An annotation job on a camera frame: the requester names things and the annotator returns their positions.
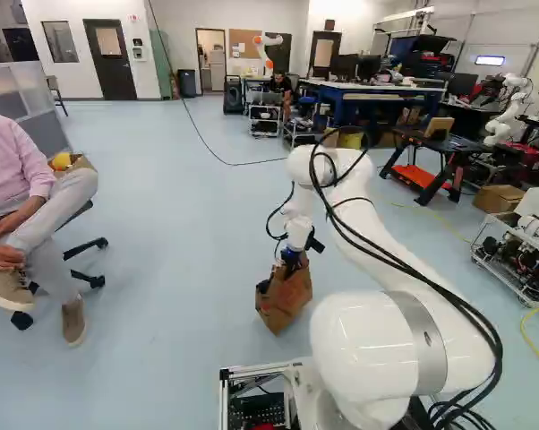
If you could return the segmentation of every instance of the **dark brown door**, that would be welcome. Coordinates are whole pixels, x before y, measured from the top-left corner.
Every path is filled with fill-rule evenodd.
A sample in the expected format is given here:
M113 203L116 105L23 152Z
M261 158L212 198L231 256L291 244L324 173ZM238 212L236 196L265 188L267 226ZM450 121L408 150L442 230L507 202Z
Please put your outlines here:
M334 31L314 31L312 52L309 57L310 69L313 76L329 78L329 68L339 56L341 33Z
M105 100L136 100L133 73L119 20L83 20Z

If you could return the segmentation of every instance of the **person sitting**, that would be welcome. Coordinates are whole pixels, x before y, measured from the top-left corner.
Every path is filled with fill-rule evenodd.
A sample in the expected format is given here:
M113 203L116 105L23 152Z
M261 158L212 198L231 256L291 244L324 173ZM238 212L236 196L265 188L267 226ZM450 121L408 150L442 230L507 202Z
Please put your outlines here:
M283 95L284 123L291 115L291 99L294 89L291 80L281 71L276 71L269 81L269 90Z
M51 236L97 188L98 175L88 168L56 180L33 140L0 116L0 306L28 312L34 297L25 282L37 282L61 303L63 335L71 346L84 339L83 303L79 281Z

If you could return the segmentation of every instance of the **black speaker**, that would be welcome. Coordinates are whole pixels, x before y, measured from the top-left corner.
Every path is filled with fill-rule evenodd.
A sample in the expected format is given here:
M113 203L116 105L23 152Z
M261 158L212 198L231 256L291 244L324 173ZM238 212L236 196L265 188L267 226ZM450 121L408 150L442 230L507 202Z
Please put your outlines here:
M224 80L224 114L242 114L243 112L242 79L237 75L227 74Z

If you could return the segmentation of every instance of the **pink shirt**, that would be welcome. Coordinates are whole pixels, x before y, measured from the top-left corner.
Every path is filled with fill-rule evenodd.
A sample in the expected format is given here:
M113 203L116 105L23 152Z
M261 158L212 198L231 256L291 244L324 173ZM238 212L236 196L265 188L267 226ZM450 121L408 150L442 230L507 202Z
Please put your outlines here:
M0 206L22 194L47 198L55 180L47 158L29 135L0 116Z

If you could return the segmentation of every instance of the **yellow ball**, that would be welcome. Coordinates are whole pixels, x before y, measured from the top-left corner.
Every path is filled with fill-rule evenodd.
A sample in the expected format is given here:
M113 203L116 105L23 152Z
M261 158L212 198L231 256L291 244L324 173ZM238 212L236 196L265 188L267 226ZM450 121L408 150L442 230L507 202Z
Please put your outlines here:
M66 168L71 165L72 162L70 152L61 152L60 154L56 154L51 160L51 166L54 170L66 170Z

